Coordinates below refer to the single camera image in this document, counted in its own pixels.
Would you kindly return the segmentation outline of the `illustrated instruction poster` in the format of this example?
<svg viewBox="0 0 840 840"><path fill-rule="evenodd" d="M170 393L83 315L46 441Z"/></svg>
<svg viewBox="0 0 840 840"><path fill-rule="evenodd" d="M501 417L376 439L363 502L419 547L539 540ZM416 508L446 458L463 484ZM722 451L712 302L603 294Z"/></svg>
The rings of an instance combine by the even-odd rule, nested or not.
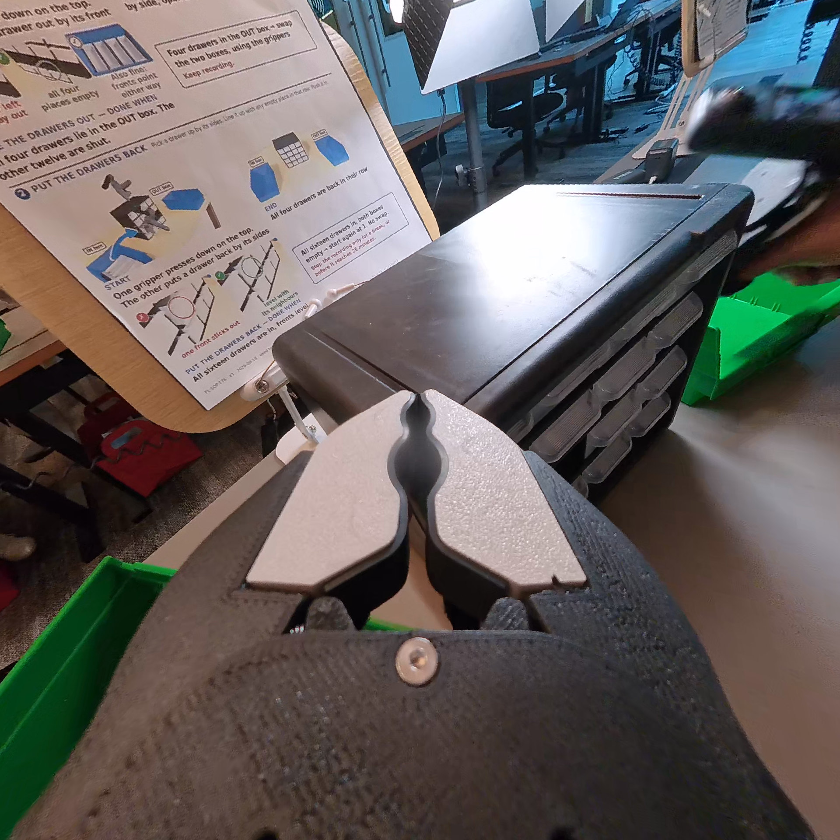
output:
<svg viewBox="0 0 840 840"><path fill-rule="evenodd" d="M432 242L306 2L2 2L2 204L202 406Z"/></svg>

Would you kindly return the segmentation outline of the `person's right hand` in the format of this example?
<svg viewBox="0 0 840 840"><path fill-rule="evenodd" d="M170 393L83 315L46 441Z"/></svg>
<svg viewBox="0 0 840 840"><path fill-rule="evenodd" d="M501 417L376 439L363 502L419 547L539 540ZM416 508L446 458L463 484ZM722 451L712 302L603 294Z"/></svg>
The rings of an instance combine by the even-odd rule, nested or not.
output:
<svg viewBox="0 0 840 840"><path fill-rule="evenodd" d="M814 286L839 279L839 185L804 221L763 247L741 268L738 278L751 282L774 273L795 286Z"/></svg>

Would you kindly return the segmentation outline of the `large white reflector panel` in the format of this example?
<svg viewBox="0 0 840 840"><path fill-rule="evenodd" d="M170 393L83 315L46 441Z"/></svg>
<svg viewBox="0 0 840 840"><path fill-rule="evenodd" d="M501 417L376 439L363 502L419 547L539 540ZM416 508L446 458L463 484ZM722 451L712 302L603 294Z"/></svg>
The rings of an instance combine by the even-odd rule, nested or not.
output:
<svg viewBox="0 0 840 840"><path fill-rule="evenodd" d="M539 50L530 1L405 1L402 25L423 94Z"/></svg>

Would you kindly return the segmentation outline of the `small black box device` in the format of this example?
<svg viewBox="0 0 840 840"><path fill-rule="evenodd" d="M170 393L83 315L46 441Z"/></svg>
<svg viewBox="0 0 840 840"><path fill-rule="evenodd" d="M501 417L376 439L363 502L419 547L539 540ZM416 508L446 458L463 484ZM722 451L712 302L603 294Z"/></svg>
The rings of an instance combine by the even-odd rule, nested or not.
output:
<svg viewBox="0 0 840 840"><path fill-rule="evenodd" d="M670 138L653 142L647 150L644 161L644 182L663 183L674 170L679 149L679 140Z"/></svg>

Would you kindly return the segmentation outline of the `green plastic bin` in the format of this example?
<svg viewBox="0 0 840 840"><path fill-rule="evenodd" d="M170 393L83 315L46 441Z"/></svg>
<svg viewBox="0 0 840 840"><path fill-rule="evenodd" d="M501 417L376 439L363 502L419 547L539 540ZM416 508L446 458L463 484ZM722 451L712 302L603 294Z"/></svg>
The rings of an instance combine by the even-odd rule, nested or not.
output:
<svg viewBox="0 0 840 840"><path fill-rule="evenodd" d="M2 788L36 799L67 761L175 571L108 557L2 682Z"/></svg>
<svg viewBox="0 0 840 840"><path fill-rule="evenodd" d="M714 401L833 321L839 282L795 286L768 273L720 297L681 401Z"/></svg>

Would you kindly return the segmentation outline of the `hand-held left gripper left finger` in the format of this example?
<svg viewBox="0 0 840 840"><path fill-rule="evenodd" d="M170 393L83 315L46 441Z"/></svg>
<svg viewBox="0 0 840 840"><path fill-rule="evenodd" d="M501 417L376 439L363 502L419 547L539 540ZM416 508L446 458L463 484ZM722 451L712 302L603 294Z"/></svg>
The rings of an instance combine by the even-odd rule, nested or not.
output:
<svg viewBox="0 0 840 840"><path fill-rule="evenodd" d="M415 402L398 392L339 426L310 453L245 577L252 588L341 601L361 628L398 593L410 562L410 507L396 475Z"/></svg>

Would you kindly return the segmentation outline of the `grid of clear drawers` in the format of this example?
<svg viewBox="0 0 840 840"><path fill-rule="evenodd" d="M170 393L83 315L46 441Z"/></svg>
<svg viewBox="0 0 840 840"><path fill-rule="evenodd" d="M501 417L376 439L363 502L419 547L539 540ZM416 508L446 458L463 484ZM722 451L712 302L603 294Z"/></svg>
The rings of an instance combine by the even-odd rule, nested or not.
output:
<svg viewBox="0 0 840 840"><path fill-rule="evenodd" d="M583 496L601 492L672 418L738 244L730 230L688 260L509 436Z"/></svg>

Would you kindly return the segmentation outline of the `red fabric bag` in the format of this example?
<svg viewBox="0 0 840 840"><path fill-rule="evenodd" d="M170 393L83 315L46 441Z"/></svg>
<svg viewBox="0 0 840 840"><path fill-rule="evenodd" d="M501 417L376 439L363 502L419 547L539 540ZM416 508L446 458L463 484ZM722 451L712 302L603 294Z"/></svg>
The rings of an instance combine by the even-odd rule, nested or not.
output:
<svg viewBox="0 0 840 840"><path fill-rule="evenodd" d="M153 423L116 392L83 416L77 435L92 464L144 498L203 456L188 434Z"/></svg>

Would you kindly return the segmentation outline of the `small white reflector panel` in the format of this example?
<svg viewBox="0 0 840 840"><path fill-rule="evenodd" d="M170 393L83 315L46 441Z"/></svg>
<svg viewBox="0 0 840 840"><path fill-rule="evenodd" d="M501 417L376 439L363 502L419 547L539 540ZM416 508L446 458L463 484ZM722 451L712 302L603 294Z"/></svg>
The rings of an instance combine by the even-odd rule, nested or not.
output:
<svg viewBox="0 0 840 840"><path fill-rule="evenodd" d="M539 42L546 46L552 39L574 35L592 16L588 1L539 1L534 10Z"/></svg>

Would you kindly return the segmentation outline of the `black office chair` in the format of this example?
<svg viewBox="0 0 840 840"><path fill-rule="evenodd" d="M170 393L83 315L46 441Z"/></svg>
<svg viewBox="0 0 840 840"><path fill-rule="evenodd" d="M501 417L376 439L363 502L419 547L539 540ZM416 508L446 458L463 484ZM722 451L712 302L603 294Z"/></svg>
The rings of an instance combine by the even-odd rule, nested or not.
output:
<svg viewBox="0 0 840 840"><path fill-rule="evenodd" d="M526 129L536 130L537 122L552 117L564 106L563 94L558 91L533 92L534 79L519 76L492 80L486 83L486 124L492 130L505 130L508 137L516 132L521 138L499 153L491 166L496 177L500 169L515 153L526 155Z"/></svg>

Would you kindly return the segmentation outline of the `small orange-edged desk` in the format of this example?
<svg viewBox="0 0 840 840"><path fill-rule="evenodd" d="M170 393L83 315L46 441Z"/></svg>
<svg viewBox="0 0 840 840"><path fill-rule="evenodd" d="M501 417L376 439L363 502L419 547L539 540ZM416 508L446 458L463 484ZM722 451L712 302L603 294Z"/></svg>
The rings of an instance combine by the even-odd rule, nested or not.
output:
<svg viewBox="0 0 840 840"><path fill-rule="evenodd" d="M433 142L440 134L446 135L449 131L463 124L465 114L456 112L444 117L420 119L411 122L403 122L393 125L393 131L403 152L409 155L414 149Z"/></svg>

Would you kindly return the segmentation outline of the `black drawer cabinet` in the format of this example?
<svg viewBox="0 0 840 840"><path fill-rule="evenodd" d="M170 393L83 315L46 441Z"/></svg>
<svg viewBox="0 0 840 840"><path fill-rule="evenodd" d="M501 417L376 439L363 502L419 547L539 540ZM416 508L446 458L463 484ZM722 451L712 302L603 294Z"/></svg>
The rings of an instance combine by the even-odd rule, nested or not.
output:
<svg viewBox="0 0 840 840"><path fill-rule="evenodd" d="M397 391L436 390L509 436L688 260L730 230L740 242L752 208L744 185L525 185L326 304L272 351L293 390L337 424ZM683 393L667 425L585 498L602 505Z"/></svg>

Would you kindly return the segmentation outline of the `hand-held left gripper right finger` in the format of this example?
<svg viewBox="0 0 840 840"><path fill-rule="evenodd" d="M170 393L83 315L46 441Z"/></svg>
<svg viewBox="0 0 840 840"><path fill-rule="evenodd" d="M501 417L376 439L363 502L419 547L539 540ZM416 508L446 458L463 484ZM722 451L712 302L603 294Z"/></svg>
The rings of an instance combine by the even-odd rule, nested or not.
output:
<svg viewBox="0 0 840 840"><path fill-rule="evenodd" d="M428 579L454 627L482 624L501 598L525 602L587 575L523 450L446 395L420 395L436 477L422 490Z"/></svg>

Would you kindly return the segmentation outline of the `pale desk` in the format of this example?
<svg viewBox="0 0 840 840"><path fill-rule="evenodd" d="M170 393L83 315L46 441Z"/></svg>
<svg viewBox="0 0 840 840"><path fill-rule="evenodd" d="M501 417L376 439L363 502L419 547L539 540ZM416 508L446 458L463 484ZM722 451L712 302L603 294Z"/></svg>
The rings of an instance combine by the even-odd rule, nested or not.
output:
<svg viewBox="0 0 840 840"><path fill-rule="evenodd" d="M677 600L753 747L839 828L838 321L668 431L602 503Z"/></svg>

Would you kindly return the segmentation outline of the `orange-edged background desk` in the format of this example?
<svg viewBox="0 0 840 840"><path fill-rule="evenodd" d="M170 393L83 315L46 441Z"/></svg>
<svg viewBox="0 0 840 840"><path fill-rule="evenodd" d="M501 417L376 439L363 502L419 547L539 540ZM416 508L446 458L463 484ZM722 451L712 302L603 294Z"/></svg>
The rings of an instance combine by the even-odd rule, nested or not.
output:
<svg viewBox="0 0 840 840"><path fill-rule="evenodd" d="M476 84L482 81L525 76L531 79L561 77L561 88L581 90L579 114L582 129L572 135L583 144L594 143L602 135L603 104L606 72L621 49L629 47L636 38L642 40L643 58L646 67L639 73L636 98L649 90L649 78L653 72L653 56L658 47L659 35L664 29L675 27L680 20L681 2L639 2L627 13L624 21L615 27L602 31L588 29L578 40L567 38L552 45L539 48L538 52L515 60L505 66L490 70L482 75L459 83L459 95L463 102L469 167L467 183L473 197L476 212L488 204L488 175L481 149L479 116L476 105ZM526 157L522 156L524 179L531 182L537 174L536 130L526 129Z"/></svg>

